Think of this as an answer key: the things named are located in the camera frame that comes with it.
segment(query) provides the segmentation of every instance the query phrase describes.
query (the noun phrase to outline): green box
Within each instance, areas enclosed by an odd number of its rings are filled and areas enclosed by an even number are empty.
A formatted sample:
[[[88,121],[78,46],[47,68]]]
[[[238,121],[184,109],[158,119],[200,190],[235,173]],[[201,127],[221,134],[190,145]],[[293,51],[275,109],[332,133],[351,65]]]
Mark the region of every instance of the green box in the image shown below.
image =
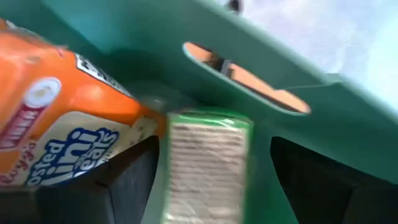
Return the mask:
[[[226,110],[169,115],[163,223],[243,222],[252,127],[248,118]]]

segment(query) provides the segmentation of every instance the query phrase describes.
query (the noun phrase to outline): crate handle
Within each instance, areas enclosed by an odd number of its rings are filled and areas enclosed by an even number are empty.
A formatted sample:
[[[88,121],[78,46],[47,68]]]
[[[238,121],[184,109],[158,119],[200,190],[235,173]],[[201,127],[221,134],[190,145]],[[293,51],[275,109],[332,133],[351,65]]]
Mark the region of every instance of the crate handle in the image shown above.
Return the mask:
[[[189,33],[187,39],[231,59],[274,88],[329,83],[325,74],[282,43],[215,3],[203,0],[179,2],[183,7],[178,11],[183,12],[176,13],[190,14],[192,18],[184,22]]]

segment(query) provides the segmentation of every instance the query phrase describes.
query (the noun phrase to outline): teal plastic bin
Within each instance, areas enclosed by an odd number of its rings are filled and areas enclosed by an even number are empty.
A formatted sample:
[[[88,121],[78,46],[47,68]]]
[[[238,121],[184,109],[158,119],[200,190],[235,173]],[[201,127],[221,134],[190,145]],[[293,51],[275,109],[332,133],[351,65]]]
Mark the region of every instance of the teal plastic bin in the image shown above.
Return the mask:
[[[273,137],[398,183],[396,114],[342,76],[320,72],[211,1],[13,0],[1,1],[0,17],[85,55],[138,98],[162,95],[170,110],[198,104],[249,116],[255,128],[246,224],[299,222],[271,158]],[[186,42],[214,50],[274,88],[290,91],[311,112],[279,108],[196,62],[184,49]],[[160,220],[165,160],[163,147],[145,224]]]

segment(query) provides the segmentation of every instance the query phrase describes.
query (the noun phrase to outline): white label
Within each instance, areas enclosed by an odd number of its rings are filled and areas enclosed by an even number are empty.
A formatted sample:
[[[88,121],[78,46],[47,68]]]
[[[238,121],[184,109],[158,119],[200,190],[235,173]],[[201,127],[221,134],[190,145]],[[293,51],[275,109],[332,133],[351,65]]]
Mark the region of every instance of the white label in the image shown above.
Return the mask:
[[[37,141],[26,185],[52,185],[106,161],[128,125],[82,112],[61,116]]]
[[[107,85],[113,87],[115,90],[125,94],[126,96],[132,97],[122,85],[120,85],[114,78],[102,71],[102,69],[95,67],[89,60],[85,59],[83,56],[78,54],[75,55],[76,66],[79,70],[91,75],[92,77],[98,79],[103,83],[106,83]]]
[[[131,127],[128,146],[133,146],[155,133],[157,123],[154,119],[142,117]]]

